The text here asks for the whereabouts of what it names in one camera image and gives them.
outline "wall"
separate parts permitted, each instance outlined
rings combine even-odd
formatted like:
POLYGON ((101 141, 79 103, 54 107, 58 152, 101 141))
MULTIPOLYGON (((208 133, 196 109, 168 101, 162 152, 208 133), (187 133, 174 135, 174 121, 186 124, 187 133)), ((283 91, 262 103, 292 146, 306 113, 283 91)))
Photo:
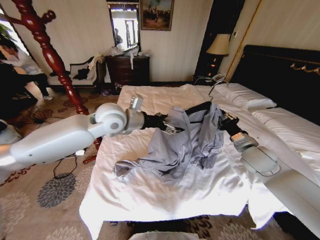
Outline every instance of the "wall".
MULTIPOLYGON (((319 0, 262 0, 232 63, 228 78, 237 67, 243 47, 248 44, 320 51, 319 13, 319 0)), ((224 61, 221 69, 229 68, 228 65, 230 61, 224 61)))
POLYGON ((153 81, 192 80, 212 3, 175 0, 171 31, 140 32, 142 51, 151 53, 153 81))
MULTIPOLYGON (((9 16, 20 18, 10 0, 0 0, 9 16)), ((213 0, 175 0, 171 31, 140 32, 141 48, 151 53, 152 81, 191 81, 213 0)), ((114 39, 106 0, 33 0, 42 16, 51 9, 56 19, 48 23, 51 43, 62 57, 66 69, 70 63, 86 61, 95 53, 107 54, 114 39)), ((50 73, 39 44, 24 26, 15 24, 31 54, 50 73)))

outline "mirror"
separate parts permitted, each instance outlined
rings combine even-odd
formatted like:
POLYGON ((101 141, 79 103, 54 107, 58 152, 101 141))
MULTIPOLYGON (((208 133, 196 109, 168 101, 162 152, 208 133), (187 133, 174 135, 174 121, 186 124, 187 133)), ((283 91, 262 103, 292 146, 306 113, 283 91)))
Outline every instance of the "mirror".
POLYGON ((114 45, 126 51, 140 46, 139 1, 108 1, 114 45))

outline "gray shirt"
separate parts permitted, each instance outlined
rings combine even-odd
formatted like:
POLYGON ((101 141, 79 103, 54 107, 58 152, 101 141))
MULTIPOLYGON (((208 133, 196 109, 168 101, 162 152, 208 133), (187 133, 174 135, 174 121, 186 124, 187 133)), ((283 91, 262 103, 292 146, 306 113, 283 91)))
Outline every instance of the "gray shirt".
POLYGON ((189 116, 181 107, 173 107, 165 120, 184 131, 168 135, 157 128, 148 146, 148 156, 135 161, 118 161, 113 172, 121 179, 133 168, 142 168, 153 172, 164 182, 177 182, 189 164, 213 168, 219 148, 223 146, 223 131, 218 129, 221 114, 214 103, 209 111, 201 110, 189 116))

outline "wooden coat rack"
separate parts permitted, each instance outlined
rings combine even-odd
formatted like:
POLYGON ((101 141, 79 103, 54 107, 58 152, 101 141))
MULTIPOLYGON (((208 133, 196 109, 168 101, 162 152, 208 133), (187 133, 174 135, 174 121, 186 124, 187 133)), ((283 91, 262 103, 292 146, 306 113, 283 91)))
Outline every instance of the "wooden coat rack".
MULTIPOLYGON (((32 32, 33 38, 40 44, 42 54, 50 66, 50 68, 57 74, 59 82, 64 86, 66 95, 69 100, 75 105, 78 114, 88 115, 89 111, 84 106, 80 95, 72 86, 72 81, 66 73, 66 68, 61 57, 50 43, 50 37, 46 32, 46 24, 56 18, 56 14, 52 10, 48 10, 42 15, 38 16, 32 6, 32 0, 12 0, 16 8, 21 14, 21 20, 7 15, 0 15, 1 20, 11 22, 13 24, 20 24, 25 26, 32 32)), ((98 150, 101 143, 101 138, 94 141, 95 147, 98 150)), ((84 160, 83 163, 94 161, 96 156, 84 160)))

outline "power cord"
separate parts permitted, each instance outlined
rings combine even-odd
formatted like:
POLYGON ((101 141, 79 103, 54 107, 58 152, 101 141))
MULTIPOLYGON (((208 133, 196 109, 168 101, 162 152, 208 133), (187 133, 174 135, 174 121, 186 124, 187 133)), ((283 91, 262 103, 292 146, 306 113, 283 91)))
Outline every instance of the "power cord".
POLYGON ((70 174, 72 174, 72 172, 77 168, 77 166, 78 166, 77 156, 76 156, 76 154, 72 154, 72 155, 73 155, 72 157, 64 157, 64 158, 58 160, 59 163, 58 163, 58 164, 55 166, 55 168, 53 169, 53 177, 54 177, 55 179, 63 179, 63 178, 66 178, 66 177, 68 177, 70 174), (59 176, 59 177, 58 177, 58 176, 56 175, 56 169, 57 169, 57 167, 60 165, 60 163, 61 163, 64 159, 68 159, 68 158, 74 158, 74 163, 75 163, 74 169, 72 169, 72 171, 69 172, 67 175, 59 176))
MULTIPOLYGON (((36 117, 37 111, 40 110, 38 106, 32 107, 30 110, 28 110, 28 116, 33 120, 35 124, 43 124, 43 123, 48 123, 50 124, 51 122, 46 121, 45 119, 41 119, 36 117)), ((60 117, 60 116, 48 116, 46 119, 65 119, 65 117, 60 117)))
POLYGON ((196 85, 198 80, 200 79, 206 79, 206 80, 211 80, 212 81, 212 77, 208 77, 208 76, 199 76, 192 85, 196 85))

